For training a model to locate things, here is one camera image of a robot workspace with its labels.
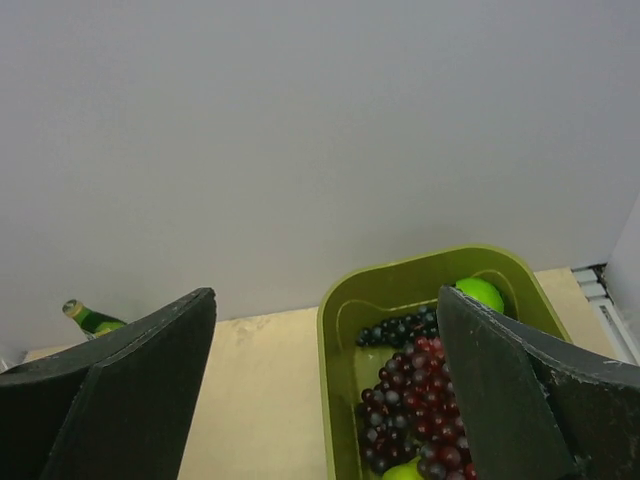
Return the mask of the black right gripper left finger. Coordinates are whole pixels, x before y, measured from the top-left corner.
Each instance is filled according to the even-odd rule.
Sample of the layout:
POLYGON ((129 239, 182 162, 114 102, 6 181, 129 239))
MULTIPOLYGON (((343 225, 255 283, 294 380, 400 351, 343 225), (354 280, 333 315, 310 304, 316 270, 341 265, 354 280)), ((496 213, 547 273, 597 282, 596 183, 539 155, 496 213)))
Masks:
POLYGON ((1 375, 4 479, 175 479, 216 324, 199 288, 1 375))

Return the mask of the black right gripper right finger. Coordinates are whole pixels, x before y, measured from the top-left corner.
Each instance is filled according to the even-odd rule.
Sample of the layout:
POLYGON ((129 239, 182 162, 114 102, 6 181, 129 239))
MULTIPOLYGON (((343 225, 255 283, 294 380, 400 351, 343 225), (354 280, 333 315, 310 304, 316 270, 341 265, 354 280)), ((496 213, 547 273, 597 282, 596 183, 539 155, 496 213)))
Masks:
POLYGON ((441 340, 481 479, 636 479, 639 369, 441 288, 441 340))

